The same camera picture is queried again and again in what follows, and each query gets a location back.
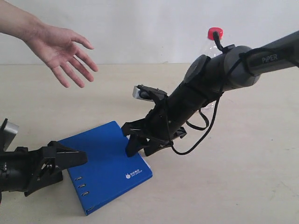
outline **blue folder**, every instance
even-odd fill
[[[127,157],[128,138],[115,121],[59,142],[87,154],[86,164],[68,169],[86,216],[153,175],[139,154]]]

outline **printed logo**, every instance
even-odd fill
[[[135,171],[132,172],[132,173],[126,174],[126,178],[127,178],[127,179],[130,179],[131,177],[133,177],[133,176],[135,176],[135,175],[137,175],[137,174],[140,174],[141,172],[142,172],[142,170],[137,169],[137,170],[135,170]]]

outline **wrist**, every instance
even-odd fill
[[[37,38],[45,29],[46,24],[44,24],[41,20],[36,18],[33,15],[30,15],[26,21],[24,26],[22,27],[19,36],[17,38],[21,39],[24,42],[29,42],[30,40]]]

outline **table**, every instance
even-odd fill
[[[0,66],[0,116],[20,126],[9,151],[35,150],[104,123],[143,118],[151,102],[132,97],[144,84],[169,94],[189,64],[99,65],[93,83],[64,88],[42,65]],[[215,125],[190,154],[164,149],[146,162],[153,177],[85,217],[67,171],[64,181],[29,197],[2,194],[6,224],[281,224],[299,221],[299,71],[264,74],[226,92]],[[211,119],[212,112],[206,115]],[[191,122],[204,125],[195,114]],[[189,149],[203,132],[175,140]]]

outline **robotic arm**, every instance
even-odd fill
[[[128,157],[141,149],[150,156],[168,147],[180,155],[190,153],[211,130],[224,92],[253,86],[263,73],[299,67],[299,31],[257,49],[235,45],[222,47],[217,32],[214,32],[214,40],[222,54],[214,58],[206,55],[198,57],[170,96],[159,89],[135,86],[133,97],[154,101],[155,106],[145,118],[122,126],[124,136],[129,136]],[[173,140],[187,134],[182,125],[187,123],[197,130],[204,130],[191,125],[188,119],[199,111],[208,126],[208,120],[200,110],[214,101],[214,115],[206,133],[187,152],[176,151]]]
[[[6,152],[19,127],[5,119],[0,127],[0,203],[2,191],[24,192],[25,196],[63,180],[62,170],[87,162],[85,152],[56,141],[38,150],[17,147]]]

